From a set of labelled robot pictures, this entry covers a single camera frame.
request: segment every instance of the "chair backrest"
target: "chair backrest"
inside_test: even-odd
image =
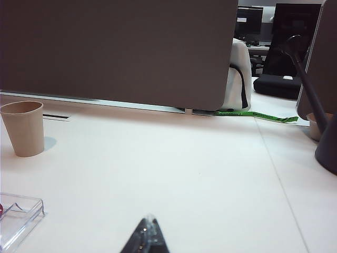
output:
[[[311,44],[320,4],[277,4],[273,24],[273,39],[265,59],[263,74],[296,76],[297,71],[288,55],[279,46],[293,35],[301,35],[300,57],[304,60]]]

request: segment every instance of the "green lanyard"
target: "green lanyard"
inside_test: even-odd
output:
[[[282,123],[294,122],[299,119],[299,117],[290,117],[290,118],[282,119],[282,118],[270,116],[270,115],[259,113],[259,112],[220,112],[220,111],[216,111],[214,112],[214,115],[215,116],[253,116],[257,118],[273,120],[273,121],[278,121]]]

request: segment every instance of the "desk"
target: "desk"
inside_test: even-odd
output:
[[[253,93],[253,108],[265,99]],[[306,127],[45,104],[71,117],[44,120],[35,157],[14,155],[1,122],[1,190],[40,197],[47,212],[18,253],[119,252],[148,213],[171,252],[336,252],[337,178]]]
[[[248,52],[250,55],[267,56],[269,47],[267,46],[249,46]]]

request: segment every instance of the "monitor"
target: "monitor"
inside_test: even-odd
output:
[[[260,34],[262,7],[239,6],[236,14],[235,33],[237,35]]]
[[[337,47],[334,46],[334,42],[337,41],[337,33],[331,29],[336,13],[337,1],[325,1],[306,65],[306,72],[316,89],[323,109],[325,112],[332,114],[337,113],[337,71],[335,63]],[[306,115],[312,112],[303,88],[296,107],[299,116],[303,119],[306,119]]]

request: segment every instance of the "beige paper cup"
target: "beige paper cup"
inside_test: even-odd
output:
[[[31,157],[44,150],[43,104],[34,101],[10,103],[0,108],[14,152]]]
[[[331,113],[325,113],[328,117],[328,120],[331,120],[332,114]],[[307,120],[310,122],[310,129],[309,129],[309,135],[310,137],[315,141],[320,141],[321,139],[321,132],[317,126],[316,119],[313,113],[309,113],[306,116]]]

